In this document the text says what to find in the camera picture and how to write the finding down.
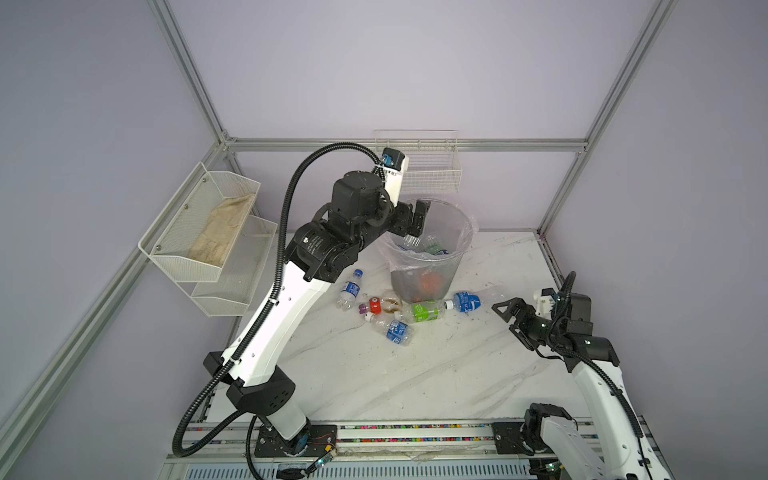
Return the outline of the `orange label yellow-cap bottle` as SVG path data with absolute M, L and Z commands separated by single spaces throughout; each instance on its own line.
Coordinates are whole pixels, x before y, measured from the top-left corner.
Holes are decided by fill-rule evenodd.
M 428 271 L 420 275 L 418 280 L 419 294 L 423 299 L 434 299 L 442 291 L 444 280 L 441 274 Z

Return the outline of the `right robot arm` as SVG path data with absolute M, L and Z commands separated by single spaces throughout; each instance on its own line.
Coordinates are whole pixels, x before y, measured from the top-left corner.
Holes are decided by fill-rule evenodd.
M 594 335 L 591 299 L 574 292 L 575 280 L 570 272 L 559 289 L 541 290 L 533 303 L 515 297 L 492 309 L 527 350 L 548 348 L 547 359 L 564 364 L 586 402 L 600 447 L 583 439 L 565 408 L 545 403 L 526 410 L 522 446 L 529 455 L 551 451 L 563 479 L 669 479 L 629 399 L 618 354 L 610 340 Z

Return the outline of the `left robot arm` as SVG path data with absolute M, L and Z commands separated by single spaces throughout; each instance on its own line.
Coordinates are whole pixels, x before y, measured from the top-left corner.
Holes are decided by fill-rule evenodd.
M 373 162 L 370 171 L 354 170 L 337 180 L 328 203 L 313 219 L 287 234 L 292 201 L 301 177 L 321 157 L 342 150 L 356 151 Z M 410 159 L 386 147 L 380 153 L 353 142 L 337 142 L 311 153 L 296 168 L 284 196 L 277 232 L 274 281 L 269 295 L 238 339 L 223 352 L 212 352 L 205 366 L 212 378 L 183 414 L 172 438 L 172 453 L 189 457 L 244 415 L 271 427 L 290 455 L 309 442 L 311 422 L 294 399 L 296 385 L 277 362 L 288 340 L 311 307 L 357 262 L 360 253 L 385 233 L 420 235 L 429 204 L 401 201 Z M 185 446 L 193 415 L 215 388 L 228 385 L 235 410 L 196 443 Z

